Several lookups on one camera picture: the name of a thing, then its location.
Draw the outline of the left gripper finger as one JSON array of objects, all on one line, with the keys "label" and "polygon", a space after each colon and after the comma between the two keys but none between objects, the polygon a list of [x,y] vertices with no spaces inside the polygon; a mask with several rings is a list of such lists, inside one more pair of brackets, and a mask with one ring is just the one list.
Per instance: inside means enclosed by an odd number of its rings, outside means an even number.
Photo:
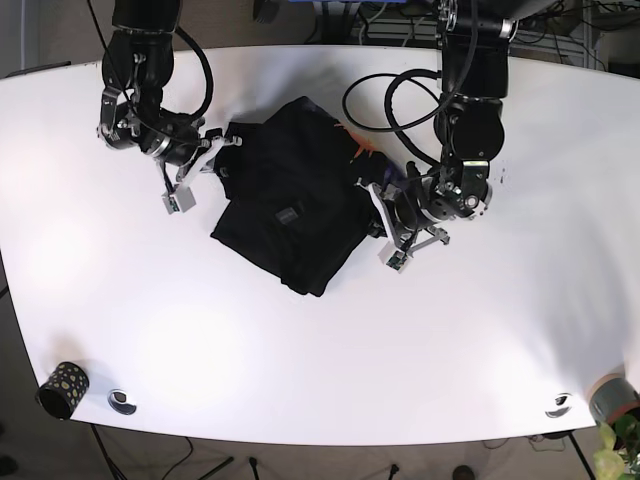
[{"label": "left gripper finger", "polygon": [[386,237],[390,241],[400,241],[403,227],[395,216],[393,205],[388,205],[388,202],[383,199],[382,188],[378,184],[369,184],[366,186],[366,190],[378,212]]}]

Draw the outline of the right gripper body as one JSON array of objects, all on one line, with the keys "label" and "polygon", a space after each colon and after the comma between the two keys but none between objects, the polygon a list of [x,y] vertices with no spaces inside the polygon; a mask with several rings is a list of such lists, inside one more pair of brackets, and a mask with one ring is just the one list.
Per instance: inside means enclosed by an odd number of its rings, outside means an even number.
[{"label": "right gripper body", "polygon": [[152,127],[144,129],[140,148],[151,157],[163,180],[162,202],[169,215],[184,213],[196,205],[190,184],[227,145],[221,128],[199,129],[204,119],[187,114],[161,112]]}]

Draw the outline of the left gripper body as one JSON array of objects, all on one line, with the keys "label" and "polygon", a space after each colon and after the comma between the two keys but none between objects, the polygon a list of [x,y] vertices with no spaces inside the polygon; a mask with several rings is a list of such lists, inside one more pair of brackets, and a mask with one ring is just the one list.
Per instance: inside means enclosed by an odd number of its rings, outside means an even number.
[{"label": "left gripper body", "polygon": [[393,205],[395,216],[403,227],[401,240],[390,241],[375,209],[377,217],[370,235],[387,238],[387,244],[379,253],[382,263],[400,273],[418,251],[433,244],[448,245],[450,235],[442,227],[443,223],[456,219],[473,220],[488,209],[493,193],[488,182],[489,173],[487,161],[454,162],[432,167],[426,173],[410,162],[406,165],[405,175],[388,168],[381,183],[365,184],[359,180],[357,185],[364,190],[369,184],[382,188],[383,199]]}]

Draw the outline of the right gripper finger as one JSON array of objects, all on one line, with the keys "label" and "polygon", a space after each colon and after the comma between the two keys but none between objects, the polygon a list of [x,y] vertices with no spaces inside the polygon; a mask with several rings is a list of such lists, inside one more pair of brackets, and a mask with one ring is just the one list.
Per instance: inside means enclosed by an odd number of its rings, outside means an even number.
[{"label": "right gripper finger", "polygon": [[225,146],[214,159],[214,173],[220,180],[226,197],[236,197],[246,176],[246,148]]}]

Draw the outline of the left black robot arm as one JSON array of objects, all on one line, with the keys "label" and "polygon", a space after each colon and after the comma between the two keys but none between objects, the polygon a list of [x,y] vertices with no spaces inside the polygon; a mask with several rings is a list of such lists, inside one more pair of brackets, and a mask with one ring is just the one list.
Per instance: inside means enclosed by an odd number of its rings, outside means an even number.
[{"label": "left black robot arm", "polygon": [[[490,163],[505,141],[501,115],[508,94],[509,46],[518,29],[515,14],[497,1],[441,1],[438,11],[440,67],[391,75],[383,100],[387,124],[381,129],[429,169],[422,173],[410,162],[399,179],[387,176],[366,187],[389,240],[380,258],[397,272],[417,251],[449,243],[442,223],[485,213],[493,194]],[[394,96],[402,85],[422,78],[438,81],[437,105],[401,124]]]}]

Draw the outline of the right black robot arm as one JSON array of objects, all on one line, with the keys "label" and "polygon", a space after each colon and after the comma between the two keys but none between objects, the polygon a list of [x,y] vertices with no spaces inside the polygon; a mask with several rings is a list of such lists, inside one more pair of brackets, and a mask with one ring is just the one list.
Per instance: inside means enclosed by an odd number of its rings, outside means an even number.
[{"label": "right black robot arm", "polygon": [[[181,9],[180,1],[117,1],[111,40],[98,35],[104,49],[104,88],[97,134],[112,149],[137,147],[154,160],[170,214],[194,207],[193,180],[213,170],[223,148],[242,144],[240,137],[221,129],[200,132],[213,99],[214,79],[204,51],[179,26]],[[174,70],[174,36],[196,54],[204,74],[204,99],[193,113],[162,107],[164,87]]]}]

